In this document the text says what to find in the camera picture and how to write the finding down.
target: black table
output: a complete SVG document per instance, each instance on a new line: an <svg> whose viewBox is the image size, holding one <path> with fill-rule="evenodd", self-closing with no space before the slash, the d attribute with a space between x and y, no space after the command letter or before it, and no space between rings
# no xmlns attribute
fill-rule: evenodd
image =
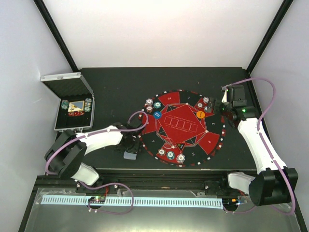
<svg viewBox="0 0 309 232"><path fill-rule="evenodd" d="M125 123L130 115L141 110L147 98L158 93L186 89L221 98L221 86L246 78L242 68L84 68L82 74L95 95L93 131L112 123ZM244 84L248 105L253 105L247 84ZM254 160L237 129L226 123L226 137L221 150L209 162L199 166L175 167L156 161L144 149L136 160L126 160L113 147L86 155L84 162L104 170L256 170Z"/></svg>

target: orange button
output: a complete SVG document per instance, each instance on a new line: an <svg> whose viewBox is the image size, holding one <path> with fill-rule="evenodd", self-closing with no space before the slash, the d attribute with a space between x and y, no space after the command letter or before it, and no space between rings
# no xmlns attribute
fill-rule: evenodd
<svg viewBox="0 0 309 232"><path fill-rule="evenodd" d="M197 112L197 117L198 118L204 118L205 117L205 113L203 111L198 111Z"/></svg>

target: black aluminum profile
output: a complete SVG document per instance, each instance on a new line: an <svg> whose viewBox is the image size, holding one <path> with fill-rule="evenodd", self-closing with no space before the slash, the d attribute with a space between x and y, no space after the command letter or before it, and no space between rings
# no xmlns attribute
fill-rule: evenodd
<svg viewBox="0 0 309 232"><path fill-rule="evenodd" d="M247 68L247 72L249 74L252 73L253 69L255 68L256 64L258 63L259 59L261 58L264 50L266 49L269 41L271 40L272 36L274 35L275 31L277 30L279 24L281 23L282 19L284 18L286 12L290 8L293 0L283 0L280 8L278 9L274 19L272 20L266 34L264 35L260 45L258 46L250 64Z"/></svg>
<svg viewBox="0 0 309 232"><path fill-rule="evenodd" d="M49 14L47 7L45 6L43 0L33 0L34 3L37 5L43 19L45 20L48 28L50 29L51 33L53 34L57 44L59 45L63 55L67 59L69 65L71 66L71 69L73 72L78 72L78 68L75 64L75 61L73 60L73 57L71 56L66 44L64 43L64 40L62 39L60 32L58 31L58 28L56 24L54 23L51 15Z"/></svg>

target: black metal frame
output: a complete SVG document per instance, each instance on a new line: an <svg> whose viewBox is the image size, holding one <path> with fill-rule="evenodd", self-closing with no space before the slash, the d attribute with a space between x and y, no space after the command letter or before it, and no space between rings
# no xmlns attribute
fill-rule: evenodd
<svg viewBox="0 0 309 232"><path fill-rule="evenodd" d="M47 23L52 35L54 36L55 40L57 41L61 51L63 52L65 58L67 59L69 65L72 68L73 72L78 72L78 67L75 64L75 61L73 57L71 56L65 42L63 41L60 32L58 31L51 15L49 14L43 0L33 0L35 4L37 5L42 17L44 18L45 22ZM293 0L283 0L280 8L278 9L277 14L275 15L272 23L270 24L266 34L264 35L259 47L257 48L257 51L255 52L247 70L247 78L250 78L250 74L252 73L253 69L255 68L256 64L258 63L262 53L266 49L269 41L271 40L272 36L274 35L277 27L279 26L280 22L282 21L283 17L285 16L286 12L288 11L290 5L292 4ZM260 108L257 95L253 86L253 83L247 82L250 95L253 100L253 105L258 110L259 114L262 113L262 110ZM268 135L268 131L266 128L266 125L263 121L263 126L266 131L266 134ZM177 174L177 182L175 182L176 177L173 176L173 174L166 173L164 177L162 175L158 175L156 173L136 173L134 175L128 174L128 173L119 173L117 175L111 174L111 173L101 173L104 176L109 176L113 178L118 178L123 183L127 183L128 185L132 186L133 188L151 188L151 189L162 189L162 186L165 186L167 188L172 189L185 189L185 190L200 190L201 186L204 185L205 181L213 181L217 180L220 175L218 173L211 172L210 173L192 173L189 174ZM76 188L76 182L73 180L59 180L57 177L54 176L38 176L37 180L35 182L33 191L30 195L30 199L28 202L28 205L26 207L26 211L23 217L23 220L21 222L21 226L19 228L19 231L22 232L26 228L26 224L31 212L32 205L34 203L36 193L38 191L38 188ZM298 220L298 224L300 226L300 229L302 232L307 232L307 227L305 225L304 218L301 214L298 202L296 202L296 210L295 214Z"/></svg>

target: white panel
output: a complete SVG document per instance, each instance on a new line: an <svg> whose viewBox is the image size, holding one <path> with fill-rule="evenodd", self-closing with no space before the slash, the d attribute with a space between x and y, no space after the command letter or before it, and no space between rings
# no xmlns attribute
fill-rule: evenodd
<svg viewBox="0 0 309 232"><path fill-rule="evenodd" d="M0 21L0 230L14 232L56 136L58 98L40 76L71 68L33 0L2 0Z"/></svg>
<svg viewBox="0 0 309 232"><path fill-rule="evenodd" d="M45 0L78 68L246 68L282 0Z"/></svg>
<svg viewBox="0 0 309 232"><path fill-rule="evenodd" d="M274 82L277 98L266 115L270 138L278 155L299 179L296 196L309 226L309 8L308 0L294 1L253 71L253 77ZM268 83L254 83L262 109L272 97Z"/></svg>

